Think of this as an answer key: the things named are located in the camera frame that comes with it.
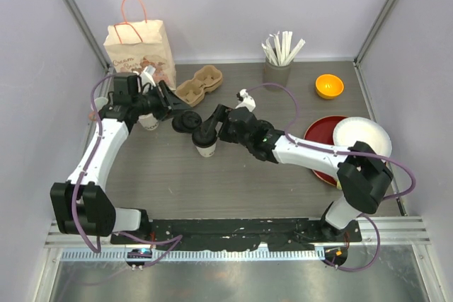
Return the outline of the stack of black cup lids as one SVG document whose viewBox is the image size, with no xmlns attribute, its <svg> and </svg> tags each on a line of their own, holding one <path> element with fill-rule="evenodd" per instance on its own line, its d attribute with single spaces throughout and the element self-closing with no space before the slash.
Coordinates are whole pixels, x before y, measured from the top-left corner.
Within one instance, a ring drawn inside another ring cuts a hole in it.
<svg viewBox="0 0 453 302">
<path fill-rule="evenodd" d="M 192 134 L 202 124 L 201 116 L 195 111 L 188 110 L 174 117 L 171 125 L 178 133 Z"/>
</svg>

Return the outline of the brown cardboard cup carrier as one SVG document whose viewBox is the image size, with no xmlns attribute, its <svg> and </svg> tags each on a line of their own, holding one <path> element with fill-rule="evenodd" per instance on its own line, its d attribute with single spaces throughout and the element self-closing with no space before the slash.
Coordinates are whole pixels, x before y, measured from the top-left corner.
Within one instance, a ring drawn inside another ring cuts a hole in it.
<svg viewBox="0 0 453 302">
<path fill-rule="evenodd" d="M 204 100 L 207 93 L 215 91 L 222 83 L 223 73 L 213 65 L 206 65 L 196 71 L 190 80 L 179 85 L 176 95 L 193 108 Z"/>
</svg>

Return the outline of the paper bag with orange handles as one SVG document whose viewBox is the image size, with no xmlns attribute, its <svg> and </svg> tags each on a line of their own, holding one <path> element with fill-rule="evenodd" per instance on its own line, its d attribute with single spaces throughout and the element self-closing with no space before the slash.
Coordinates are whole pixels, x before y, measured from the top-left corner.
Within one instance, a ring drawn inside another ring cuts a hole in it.
<svg viewBox="0 0 453 302">
<path fill-rule="evenodd" d="M 148 18 L 143 8 L 144 20 L 129 21 L 122 0 L 123 22 L 108 26 L 108 35 L 103 43 L 116 72 L 141 73 L 148 66 L 154 67 L 155 82 L 165 81 L 172 90 L 176 88 L 176 65 L 162 20 Z"/>
</svg>

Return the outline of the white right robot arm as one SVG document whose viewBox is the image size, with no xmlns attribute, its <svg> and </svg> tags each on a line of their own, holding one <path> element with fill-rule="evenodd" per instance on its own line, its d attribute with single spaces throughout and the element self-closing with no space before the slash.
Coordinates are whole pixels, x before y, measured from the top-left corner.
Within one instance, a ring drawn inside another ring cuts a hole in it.
<svg viewBox="0 0 453 302">
<path fill-rule="evenodd" d="M 365 142 L 333 146 L 298 139 L 259 120 L 245 107 L 218 105 L 192 134 L 199 150 L 217 141 L 240 144 L 259 161 L 298 165 L 335 178 L 342 196 L 330 203 L 319 222 L 323 239 L 334 242 L 361 214 L 374 214 L 384 199 L 393 173 Z"/>
</svg>

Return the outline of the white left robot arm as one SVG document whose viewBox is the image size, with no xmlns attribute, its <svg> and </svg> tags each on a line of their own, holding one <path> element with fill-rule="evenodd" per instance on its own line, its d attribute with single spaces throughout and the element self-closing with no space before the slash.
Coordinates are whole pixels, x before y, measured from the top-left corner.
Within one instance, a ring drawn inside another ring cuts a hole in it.
<svg viewBox="0 0 453 302">
<path fill-rule="evenodd" d="M 143 209 L 116 208 L 106 194 L 106 183 L 121 146 L 139 118 L 152 115 L 164 121 L 182 114 L 190 106 L 164 81 L 142 83 L 135 73 L 110 76 L 113 90 L 108 102 L 95 113 L 96 130 L 80 163 L 65 182 L 56 182 L 50 199 L 60 233 L 108 237 L 126 232 L 137 245 L 151 235 Z"/>
</svg>

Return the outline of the stack of white paper cups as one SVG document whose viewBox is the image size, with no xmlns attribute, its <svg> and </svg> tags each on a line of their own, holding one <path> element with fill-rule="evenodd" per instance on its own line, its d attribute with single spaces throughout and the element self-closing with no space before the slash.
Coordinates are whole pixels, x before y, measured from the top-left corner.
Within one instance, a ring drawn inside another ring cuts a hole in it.
<svg viewBox="0 0 453 302">
<path fill-rule="evenodd" d="M 159 125 L 159 121 L 155 118 L 153 114 L 139 116 L 138 122 L 144 129 L 148 131 L 156 129 Z"/>
</svg>

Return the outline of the grey straw holder cup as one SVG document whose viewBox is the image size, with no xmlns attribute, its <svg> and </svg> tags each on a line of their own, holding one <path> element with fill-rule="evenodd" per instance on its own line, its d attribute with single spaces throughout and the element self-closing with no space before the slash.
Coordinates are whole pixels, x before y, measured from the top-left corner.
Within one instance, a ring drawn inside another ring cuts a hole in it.
<svg viewBox="0 0 453 302">
<path fill-rule="evenodd" d="M 264 87 L 269 91 L 281 91 L 288 83 L 291 70 L 292 63 L 276 66 L 266 59 L 263 70 Z"/>
</svg>

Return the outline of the small pink ceramic teacup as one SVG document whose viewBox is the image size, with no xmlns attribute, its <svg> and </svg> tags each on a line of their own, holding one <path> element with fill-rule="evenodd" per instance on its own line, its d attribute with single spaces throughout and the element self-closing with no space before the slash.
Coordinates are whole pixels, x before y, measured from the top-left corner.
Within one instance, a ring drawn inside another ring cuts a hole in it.
<svg viewBox="0 0 453 302">
<path fill-rule="evenodd" d="M 94 99 L 94 105 L 91 106 L 91 112 L 88 115 L 90 121 L 96 121 L 96 113 L 108 103 L 108 99 L 106 97 L 98 97 Z"/>
</svg>

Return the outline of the red round tray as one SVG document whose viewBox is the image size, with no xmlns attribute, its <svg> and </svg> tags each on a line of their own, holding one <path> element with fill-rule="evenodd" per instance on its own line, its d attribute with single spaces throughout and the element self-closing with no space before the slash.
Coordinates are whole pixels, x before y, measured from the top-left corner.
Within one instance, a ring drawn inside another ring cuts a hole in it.
<svg viewBox="0 0 453 302">
<path fill-rule="evenodd" d="M 310 125 L 304 134 L 304 139 L 308 141 L 315 141 L 321 144 L 334 145 L 333 131 L 337 124 L 346 119 L 346 116 L 331 115 L 323 117 Z M 313 170 L 314 175 L 323 182 L 337 187 L 337 180 L 330 175 Z"/>
</svg>

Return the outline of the orange bowl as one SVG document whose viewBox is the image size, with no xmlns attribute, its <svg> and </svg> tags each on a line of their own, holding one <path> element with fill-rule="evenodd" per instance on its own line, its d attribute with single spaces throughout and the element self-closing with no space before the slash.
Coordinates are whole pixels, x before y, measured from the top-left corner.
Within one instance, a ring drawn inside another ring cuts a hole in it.
<svg viewBox="0 0 453 302">
<path fill-rule="evenodd" d="M 315 89 L 319 97 L 332 100 L 344 91 L 343 81 L 333 74 L 322 74 L 315 80 Z"/>
</svg>

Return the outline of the white paper plate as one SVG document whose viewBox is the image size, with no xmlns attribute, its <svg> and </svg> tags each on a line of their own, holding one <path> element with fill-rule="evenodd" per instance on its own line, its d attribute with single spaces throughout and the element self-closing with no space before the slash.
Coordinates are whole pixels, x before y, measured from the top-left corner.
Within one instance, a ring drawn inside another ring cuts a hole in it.
<svg viewBox="0 0 453 302">
<path fill-rule="evenodd" d="M 378 155 L 391 155 L 390 137 L 376 122 L 363 117 L 341 120 L 333 130 L 333 143 L 336 146 L 352 146 L 356 141 L 367 143 Z"/>
</svg>

